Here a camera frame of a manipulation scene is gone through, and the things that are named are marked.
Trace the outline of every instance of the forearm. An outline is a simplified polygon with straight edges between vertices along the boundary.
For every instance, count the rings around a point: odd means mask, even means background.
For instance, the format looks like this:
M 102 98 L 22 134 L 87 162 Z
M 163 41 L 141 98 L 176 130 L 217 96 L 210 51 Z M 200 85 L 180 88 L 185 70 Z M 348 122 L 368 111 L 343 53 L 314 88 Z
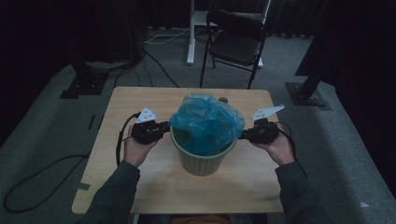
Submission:
M 305 178 L 298 162 L 278 167 L 276 174 L 286 223 L 331 223 L 321 206 L 319 192 Z
M 90 208 L 79 223 L 126 223 L 140 171 L 122 161 L 107 182 L 95 193 Z

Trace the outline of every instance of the trash bag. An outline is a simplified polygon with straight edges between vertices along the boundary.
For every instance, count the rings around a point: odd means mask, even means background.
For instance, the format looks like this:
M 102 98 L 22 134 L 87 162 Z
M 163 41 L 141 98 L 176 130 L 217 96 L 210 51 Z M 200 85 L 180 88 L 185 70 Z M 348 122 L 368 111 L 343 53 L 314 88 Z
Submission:
M 199 156 L 212 156 L 241 136 L 245 119 L 241 113 L 212 95 L 191 93 L 186 96 L 170 123 L 185 131 L 186 151 Z

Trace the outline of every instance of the black controller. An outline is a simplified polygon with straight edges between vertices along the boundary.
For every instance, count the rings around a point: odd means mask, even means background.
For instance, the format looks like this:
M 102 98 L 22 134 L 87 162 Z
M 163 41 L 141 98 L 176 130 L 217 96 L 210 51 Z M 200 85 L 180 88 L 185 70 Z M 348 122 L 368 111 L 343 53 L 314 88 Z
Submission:
M 157 123 L 154 120 L 136 123 L 132 128 L 131 136 L 137 142 L 148 145 L 163 138 L 163 134 L 170 131 L 169 122 Z
M 270 144 L 279 136 L 279 129 L 274 122 L 268 119 L 257 119 L 253 128 L 242 131 L 239 139 L 247 139 L 250 143 Z

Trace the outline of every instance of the chair backrest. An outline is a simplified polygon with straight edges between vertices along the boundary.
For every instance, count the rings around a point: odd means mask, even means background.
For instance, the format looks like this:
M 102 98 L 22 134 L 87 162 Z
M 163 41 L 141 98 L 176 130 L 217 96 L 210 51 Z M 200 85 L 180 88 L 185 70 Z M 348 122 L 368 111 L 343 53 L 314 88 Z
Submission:
M 266 37 L 265 26 L 261 21 L 254 20 L 249 17 L 237 15 L 222 10 L 211 10 L 206 14 L 206 26 L 216 24 L 220 30 L 227 32 L 249 36 L 258 41 L 263 41 Z

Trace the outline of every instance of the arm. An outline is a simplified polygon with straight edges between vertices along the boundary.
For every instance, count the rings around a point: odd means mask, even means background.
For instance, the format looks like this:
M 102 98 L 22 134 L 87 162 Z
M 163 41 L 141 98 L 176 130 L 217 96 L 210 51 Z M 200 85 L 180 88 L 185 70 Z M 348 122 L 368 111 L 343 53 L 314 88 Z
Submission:
M 286 223 L 331 223 L 321 206 L 320 193 L 309 183 L 300 164 L 295 161 L 288 138 L 280 133 L 271 144 L 253 145 L 267 151 L 279 165 L 276 175 Z
M 124 156 L 120 166 L 95 193 L 90 208 L 79 223 L 127 223 L 140 177 L 137 167 L 156 144 L 142 145 L 133 138 L 124 141 Z

